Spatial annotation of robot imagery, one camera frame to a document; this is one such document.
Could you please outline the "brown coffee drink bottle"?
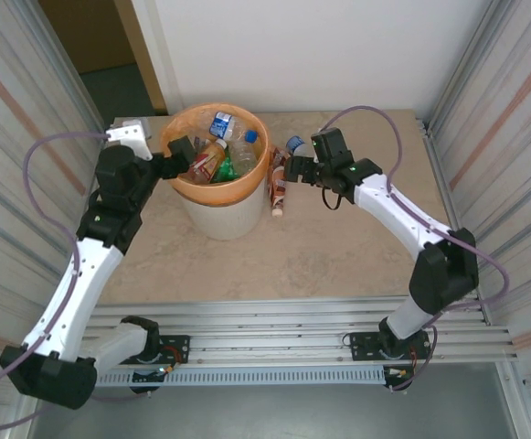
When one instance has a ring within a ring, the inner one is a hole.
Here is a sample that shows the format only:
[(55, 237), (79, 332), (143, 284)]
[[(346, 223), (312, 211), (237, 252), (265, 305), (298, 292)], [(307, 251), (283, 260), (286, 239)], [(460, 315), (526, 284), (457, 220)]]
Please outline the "brown coffee drink bottle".
[(285, 149), (275, 146), (271, 151), (271, 168), (284, 168), (291, 154)]
[(286, 194), (286, 179), (284, 165), (275, 166), (270, 175), (270, 201), (271, 215), (280, 218), (283, 215), (283, 206)]

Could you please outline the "orange plastic bin liner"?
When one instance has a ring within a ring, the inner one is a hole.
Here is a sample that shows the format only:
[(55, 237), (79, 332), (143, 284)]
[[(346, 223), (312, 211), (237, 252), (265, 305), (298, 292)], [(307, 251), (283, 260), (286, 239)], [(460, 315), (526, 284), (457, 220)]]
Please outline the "orange plastic bin liner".
[(168, 144), (190, 132), (195, 125), (199, 127), (202, 114), (225, 112), (242, 119), (250, 129), (258, 133), (254, 146), (258, 158), (256, 167), (248, 174), (232, 182), (195, 185), (184, 177), (171, 180), (171, 185), (184, 198), (201, 205), (223, 207), (236, 204), (250, 196), (261, 182), (266, 180), (269, 168), (270, 149), (272, 147), (270, 132), (264, 122), (252, 112), (227, 102), (207, 102), (194, 105), (176, 113), (164, 126), (160, 134), (160, 146), (166, 156), (172, 153)]

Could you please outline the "aluminium frame upright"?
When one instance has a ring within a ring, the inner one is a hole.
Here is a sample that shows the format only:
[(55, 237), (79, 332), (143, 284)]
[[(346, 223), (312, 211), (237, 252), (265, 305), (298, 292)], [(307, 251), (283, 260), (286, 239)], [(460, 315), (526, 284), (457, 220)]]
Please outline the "aluminium frame upright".
[(103, 132), (105, 125), (86, 86), (63, 48), (38, 0), (28, 0), (28, 8), (36, 21), (38, 42), (44, 47), (46, 58), (69, 94), (83, 122), (94, 131)]
[(462, 90), (515, 1), (490, 0), (450, 80), (431, 111), (430, 118), (424, 123), (428, 135), (433, 136), (449, 117), (453, 106), (460, 99)]

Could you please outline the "white waste bin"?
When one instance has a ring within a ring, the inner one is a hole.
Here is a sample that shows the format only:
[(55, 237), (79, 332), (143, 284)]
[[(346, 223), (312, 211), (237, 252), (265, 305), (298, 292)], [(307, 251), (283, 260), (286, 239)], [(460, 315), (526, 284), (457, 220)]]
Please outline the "white waste bin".
[(206, 236), (217, 241), (230, 241), (251, 232), (259, 223), (265, 205), (265, 181), (235, 204), (213, 207), (180, 196), (193, 224)]

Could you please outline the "blue label water bottle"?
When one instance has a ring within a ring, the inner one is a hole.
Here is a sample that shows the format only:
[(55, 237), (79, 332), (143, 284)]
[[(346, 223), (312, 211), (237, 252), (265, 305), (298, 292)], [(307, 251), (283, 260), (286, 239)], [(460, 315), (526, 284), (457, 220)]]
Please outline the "blue label water bottle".
[(287, 141), (286, 149), (291, 156), (314, 157), (312, 146), (307, 144), (299, 135), (294, 135)]
[(259, 136), (243, 119), (226, 112), (215, 114), (209, 132), (228, 143), (244, 141), (254, 144)]

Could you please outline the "aluminium rail frame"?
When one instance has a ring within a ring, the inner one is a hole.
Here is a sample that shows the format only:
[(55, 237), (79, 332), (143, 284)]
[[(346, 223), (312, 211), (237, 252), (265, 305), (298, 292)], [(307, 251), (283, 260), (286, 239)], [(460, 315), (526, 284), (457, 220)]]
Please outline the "aluminium rail frame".
[(81, 347), (128, 315), (158, 323), (163, 335), (191, 338), (190, 367), (338, 365), (352, 360), (345, 334), (377, 329), (400, 296), (97, 305)]

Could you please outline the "clear bottle white cap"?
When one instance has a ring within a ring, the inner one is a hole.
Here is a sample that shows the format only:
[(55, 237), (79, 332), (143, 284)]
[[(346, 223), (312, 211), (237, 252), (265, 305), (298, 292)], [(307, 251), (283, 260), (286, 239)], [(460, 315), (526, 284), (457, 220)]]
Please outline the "clear bottle white cap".
[(229, 156), (234, 171), (240, 176), (248, 174), (257, 165), (257, 157), (253, 147), (245, 141), (228, 143)]

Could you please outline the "crushed green plastic bottle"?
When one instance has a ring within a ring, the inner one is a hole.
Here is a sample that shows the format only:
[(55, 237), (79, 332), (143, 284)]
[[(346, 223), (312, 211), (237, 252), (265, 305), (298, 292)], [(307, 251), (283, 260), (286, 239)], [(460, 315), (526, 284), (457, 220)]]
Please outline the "crushed green plastic bottle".
[(240, 178), (240, 174), (235, 170), (231, 159), (225, 158), (221, 163), (214, 176), (211, 178), (211, 184), (227, 183)]

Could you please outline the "brown wooden door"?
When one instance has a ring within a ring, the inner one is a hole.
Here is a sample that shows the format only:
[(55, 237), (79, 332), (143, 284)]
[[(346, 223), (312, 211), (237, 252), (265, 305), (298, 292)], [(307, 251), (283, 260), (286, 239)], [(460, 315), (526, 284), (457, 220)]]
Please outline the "brown wooden door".
[(167, 115), (164, 96), (156, 78), (153, 63), (144, 41), (143, 31), (137, 19), (132, 0), (113, 0), (122, 26), (131, 46), (135, 62), (143, 79), (144, 87), (157, 115)]

